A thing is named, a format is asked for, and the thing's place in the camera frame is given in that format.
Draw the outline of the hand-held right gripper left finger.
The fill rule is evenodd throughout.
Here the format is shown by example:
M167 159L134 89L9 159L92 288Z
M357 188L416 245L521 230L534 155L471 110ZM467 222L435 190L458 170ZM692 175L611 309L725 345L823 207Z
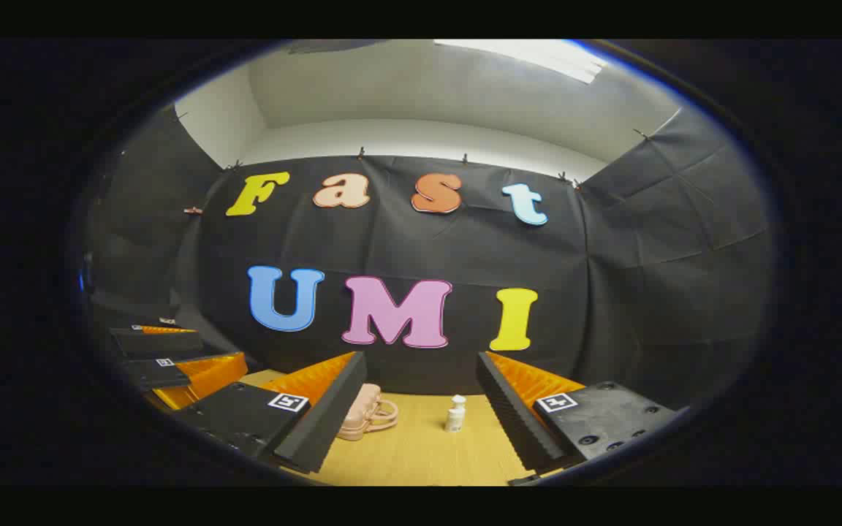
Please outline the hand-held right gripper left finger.
M172 415L257 462L316 473L366 375L364 353L350 352L267 386L233 382Z

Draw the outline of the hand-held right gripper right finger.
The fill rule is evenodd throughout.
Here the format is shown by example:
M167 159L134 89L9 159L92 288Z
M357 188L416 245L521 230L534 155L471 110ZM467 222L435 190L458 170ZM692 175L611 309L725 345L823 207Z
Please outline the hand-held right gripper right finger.
M676 417L614 381L580 385L491 351L479 353L477 379L518 459L537 475L591 462Z

